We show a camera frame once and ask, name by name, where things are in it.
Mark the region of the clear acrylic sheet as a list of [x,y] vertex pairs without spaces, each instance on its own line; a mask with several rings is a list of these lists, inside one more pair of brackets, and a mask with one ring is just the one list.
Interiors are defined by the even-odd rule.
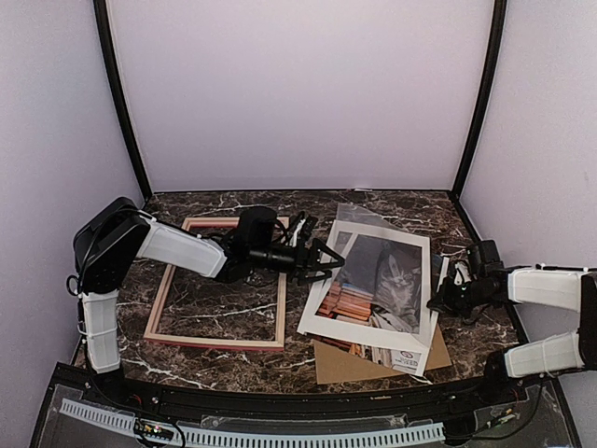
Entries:
[[420,343],[432,337],[437,313],[432,297],[444,259],[430,251],[430,239],[399,230],[367,209],[340,204],[336,246],[346,253],[334,287],[347,309],[362,303],[376,329],[411,335]]

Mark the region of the cat and books photo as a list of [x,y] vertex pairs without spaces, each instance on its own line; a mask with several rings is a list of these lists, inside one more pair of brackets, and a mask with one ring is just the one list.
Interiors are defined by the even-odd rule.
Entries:
[[330,242],[345,262],[313,285],[298,332],[337,342],[384,367],[422,375],[437,323],[427,306],[429,238],[339,221]]

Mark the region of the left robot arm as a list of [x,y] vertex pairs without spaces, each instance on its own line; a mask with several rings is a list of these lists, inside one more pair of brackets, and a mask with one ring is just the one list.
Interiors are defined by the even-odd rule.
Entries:
[[242,211],[224,234],[202,236],[166,223],[119,197],[75,235],[75,273],[66,279],[78,300],[78,330],[87,342],[87,361],[98,373],[94,389],[112,407],[132,398],[121,367],[117,301],[136,259],[153,259],[231,284],[256,270],[286,276],[300,285],[327,280],[345,259],[312,237],[315,217],[300,213],[284,224],[275,210],[255,205]]

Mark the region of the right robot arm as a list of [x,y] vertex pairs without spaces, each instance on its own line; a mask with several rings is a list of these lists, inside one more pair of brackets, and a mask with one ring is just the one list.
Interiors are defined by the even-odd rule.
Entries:
[[512,380],[535,375],[596,370],[596,270],[536,264],[506,267],[495,241],[466,249],[467,262],[457,280],[446,276],[427,307],[439,313],[470,317],[475,308],[538,304],[573,311],[578,329],[541,341],[491,353],[476,396],[486,405],[498,403]]

